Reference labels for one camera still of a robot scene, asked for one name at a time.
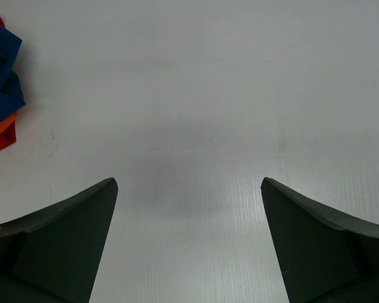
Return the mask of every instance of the stack of cloth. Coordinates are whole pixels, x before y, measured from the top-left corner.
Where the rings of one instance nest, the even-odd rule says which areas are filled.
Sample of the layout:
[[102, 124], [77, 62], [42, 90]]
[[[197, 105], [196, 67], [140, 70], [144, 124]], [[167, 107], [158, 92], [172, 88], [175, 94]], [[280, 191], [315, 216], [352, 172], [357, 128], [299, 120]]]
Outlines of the stack of cloth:
[[16, 141], [15, 119], [25, 105], [20, 80], [12, 70], [21, 43], [0, 17], [0, 150]]

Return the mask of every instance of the cloth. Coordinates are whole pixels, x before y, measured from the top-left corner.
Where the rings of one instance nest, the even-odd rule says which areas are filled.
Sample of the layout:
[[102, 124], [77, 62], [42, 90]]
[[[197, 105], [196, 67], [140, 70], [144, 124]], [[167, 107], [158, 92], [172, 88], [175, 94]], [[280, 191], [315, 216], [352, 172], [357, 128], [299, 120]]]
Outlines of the cloth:
[[[0, 25], [4, 28], [4, 22], [2, 21], [1, 17], [0, 17]], [[15, 96], [18, 98], [21, 97], [21, 100], [23, 100], [21, 87], [19, 87], [18, 89], [17, 88], [18, 85], [19, 85], [18, 77], [15, 74], [13, 74], [13, 72], [10, 72], [9, 79], [7, 79], [7, 83], [4, 85], [3, 89], [4, 91], [10, 92], [12, 96]], [[6, 118], [4, 121], [0, 122], [0, 150], [8, 147], [9, 145], [13, 144], [16, 141], [16, 134], [15, 134], [15, 119], [16, 118], [17, 118], [17, 113], [15, 112], [14, 114], [11, 114], [8, 118]]]

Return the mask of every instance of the black plastic part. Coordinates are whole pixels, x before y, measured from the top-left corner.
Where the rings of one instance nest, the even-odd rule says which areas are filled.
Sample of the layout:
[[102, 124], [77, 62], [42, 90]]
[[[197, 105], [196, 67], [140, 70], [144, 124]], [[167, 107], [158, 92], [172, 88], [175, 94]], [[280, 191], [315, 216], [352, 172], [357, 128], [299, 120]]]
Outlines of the black plastic part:
[[0, 225], [0, 303], [87, 303], [117, 197], [114, 179]]
[[290, 303], [379, 303], [379, 225], [269, 178], [262, 196]]

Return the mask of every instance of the white table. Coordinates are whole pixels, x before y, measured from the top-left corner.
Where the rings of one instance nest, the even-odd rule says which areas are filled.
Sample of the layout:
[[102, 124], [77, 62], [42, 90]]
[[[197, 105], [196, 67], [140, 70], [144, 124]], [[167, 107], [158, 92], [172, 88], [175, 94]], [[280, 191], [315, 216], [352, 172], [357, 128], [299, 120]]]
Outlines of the white table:
[[287, 302], [260, 184], [379, 223], [379, 0], [0, 0], [27, 106], [0, 223], [113, 176], [91, 302]]

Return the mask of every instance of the blue fabric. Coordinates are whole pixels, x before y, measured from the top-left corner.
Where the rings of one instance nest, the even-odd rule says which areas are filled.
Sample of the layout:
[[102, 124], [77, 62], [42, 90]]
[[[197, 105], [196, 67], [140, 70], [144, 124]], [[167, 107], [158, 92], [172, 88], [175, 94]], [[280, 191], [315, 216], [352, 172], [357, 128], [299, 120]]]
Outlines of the blue fabric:
[[11, 70], [21, 42], [0, 25], [0, 122], [25, 105], [20, 80]]

